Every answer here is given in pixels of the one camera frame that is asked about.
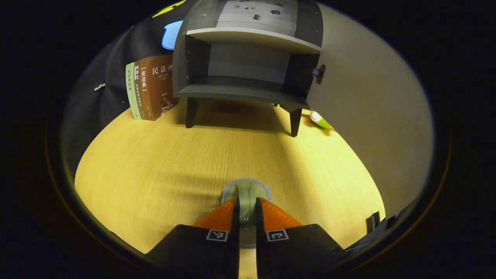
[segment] brown book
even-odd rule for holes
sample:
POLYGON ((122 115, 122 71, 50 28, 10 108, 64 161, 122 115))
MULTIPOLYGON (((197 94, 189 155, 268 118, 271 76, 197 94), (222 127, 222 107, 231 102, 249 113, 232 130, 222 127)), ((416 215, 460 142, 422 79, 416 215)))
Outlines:
POLYGON ((134 118, 156 120, 177 104, 172 98, 172 55, 147 57, 128 64, 134 72, 134 87, 127 94, 134 118))

